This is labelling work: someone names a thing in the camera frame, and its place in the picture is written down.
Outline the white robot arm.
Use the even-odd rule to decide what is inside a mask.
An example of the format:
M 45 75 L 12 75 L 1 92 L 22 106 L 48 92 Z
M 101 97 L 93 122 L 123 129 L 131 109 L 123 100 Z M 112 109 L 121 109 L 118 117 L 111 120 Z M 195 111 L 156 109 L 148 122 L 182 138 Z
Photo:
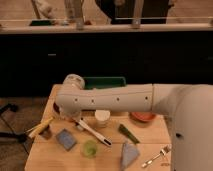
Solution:
M 83 110 L 167 115 L 172 119 L 171 171 L 213 171 L 213 85 L 140 84 L 87 90 L 82 77 L 69 74 L 55 103 L 75 120 Z

